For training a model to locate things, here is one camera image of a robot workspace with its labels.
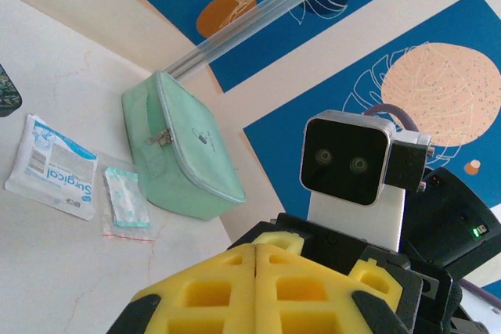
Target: small plastic bag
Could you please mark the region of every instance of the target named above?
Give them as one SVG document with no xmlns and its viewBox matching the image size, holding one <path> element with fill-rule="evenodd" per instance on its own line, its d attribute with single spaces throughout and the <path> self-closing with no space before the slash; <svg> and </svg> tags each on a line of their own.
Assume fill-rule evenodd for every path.
<svg viewBox="0 0 501 334">
<path fill-rule="evenodd" d="M 96 187 L 103 211 L 103 235 L 152 242 L 146 197 L 134 164 L 98 153 Z"/>
</svg>

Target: green pouch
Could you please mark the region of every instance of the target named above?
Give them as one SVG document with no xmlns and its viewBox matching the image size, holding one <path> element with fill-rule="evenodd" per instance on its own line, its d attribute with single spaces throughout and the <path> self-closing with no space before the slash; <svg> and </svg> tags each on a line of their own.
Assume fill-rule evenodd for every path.
<svg viewBox="0 0 501 334">
<path fill-rule="evenodd" d="M 139 183 L 162 209 L 210 220 L 245 202 L 211 111 L 165 72 L 122 96 Z"/>
</svg>

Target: surgical mask package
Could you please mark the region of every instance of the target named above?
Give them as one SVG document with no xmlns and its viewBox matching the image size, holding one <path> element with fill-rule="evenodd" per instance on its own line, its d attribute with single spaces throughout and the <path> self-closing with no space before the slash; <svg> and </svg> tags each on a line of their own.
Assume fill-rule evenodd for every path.
<svg viewBox="0 0 501 334">
<path fill-rule="evenodd" d="M 107 237 L 153 241 L 148 204 L 132 163 L 100 153 L 96 186 Z"/>
<path fill-rule="evenodd" d="M 28 115 L 5 189 L 89 221 L 97 166 L 96 154 Z"/>
</svg>

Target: zipper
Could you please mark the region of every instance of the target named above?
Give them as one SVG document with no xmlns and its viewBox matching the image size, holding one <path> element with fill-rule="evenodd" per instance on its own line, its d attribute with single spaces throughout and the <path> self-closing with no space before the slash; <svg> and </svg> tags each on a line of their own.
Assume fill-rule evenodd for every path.
<svg viewBox="0 0 501 334">
<path fill-rule="evenodd" d="M 158 142 L 160 144 L 160 146 L 164 146 L 164 145 L 170 144 L 172 142 L 171 131 L 169 131 L 169 129 L 167 128 L 167 129 L 164 129 L 158 135 L 151 136 L 150 138 L 148 138 L 148 144 L 149 145 L 152 145 L 155 142 Z"/>
</svg>

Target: yellow foam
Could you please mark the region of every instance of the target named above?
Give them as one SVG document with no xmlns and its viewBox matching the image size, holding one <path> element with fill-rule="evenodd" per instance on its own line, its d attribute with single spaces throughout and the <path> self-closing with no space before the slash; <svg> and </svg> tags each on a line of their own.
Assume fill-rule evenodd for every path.
<svg viewBox="0 0 501 334">
<path fill-rule="evenodd" d="M 365 334 L 356 290 L 396 311 L 402 287 L 376 261 L 349 276 L 272 244 L 245 244 L 141 291 L 161 296 L 146 334 Z"/>
<path fill-rule="evenodd" d="M 293 234 L 287 231 L 279 232 L 263 232 L 253 242 L 253 244 L 272 244 L 283 250 L 295 254 L 301 254 L 305 240 L 298 234 Z"/>
</svg>

